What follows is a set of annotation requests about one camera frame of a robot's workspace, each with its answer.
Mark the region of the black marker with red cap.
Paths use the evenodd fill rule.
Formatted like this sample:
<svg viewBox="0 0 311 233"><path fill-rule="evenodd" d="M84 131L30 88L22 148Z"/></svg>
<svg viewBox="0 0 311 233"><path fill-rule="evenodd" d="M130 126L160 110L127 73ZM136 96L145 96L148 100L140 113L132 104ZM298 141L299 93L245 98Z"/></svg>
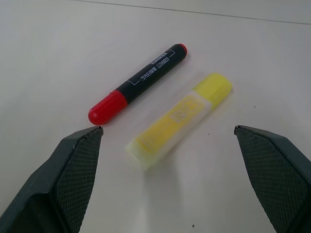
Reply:
<svg viewBox="0 0 311 233"><path fill-rule="evenodd" d="M175 44L150 64L126 80L93 106L88 119L94 125L104 125L137 99L142 93L180 64L188 50L183 44Z"/></svg>

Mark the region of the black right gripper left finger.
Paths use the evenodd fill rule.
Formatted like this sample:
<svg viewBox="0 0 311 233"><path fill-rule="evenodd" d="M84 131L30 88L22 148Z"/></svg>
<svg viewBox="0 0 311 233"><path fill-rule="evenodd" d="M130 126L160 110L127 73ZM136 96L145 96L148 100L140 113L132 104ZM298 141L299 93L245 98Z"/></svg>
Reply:
<svg viewBox="0 0 311 233"><path fill-rule="evenodd" d="M0 233L79 233L103 134L97 126L63 138L0 217Z"/></svg>

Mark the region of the yellow highlighter pen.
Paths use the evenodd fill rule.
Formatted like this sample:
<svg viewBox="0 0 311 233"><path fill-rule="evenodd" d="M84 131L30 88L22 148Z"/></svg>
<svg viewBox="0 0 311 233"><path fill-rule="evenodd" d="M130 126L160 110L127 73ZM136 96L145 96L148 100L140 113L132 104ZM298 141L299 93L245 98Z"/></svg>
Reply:
<svg viewBox="0 0 311 233"><path fill-rule="evenodd" d="M198 83L163 116L133 139L126 149L143 169L154 166L231 92L231 82L213 73Z"/></svg>

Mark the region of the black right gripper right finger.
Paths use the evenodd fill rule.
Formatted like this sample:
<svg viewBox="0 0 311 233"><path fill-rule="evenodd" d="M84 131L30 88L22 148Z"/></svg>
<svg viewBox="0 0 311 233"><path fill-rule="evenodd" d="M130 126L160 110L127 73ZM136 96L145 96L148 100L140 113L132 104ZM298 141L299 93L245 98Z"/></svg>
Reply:
<svg viewBox="0 0 311 233"><path fill-rule="evenodd" d="M243 125L234 134L276 233L311 233L311 161L281 135Z"/></svg>

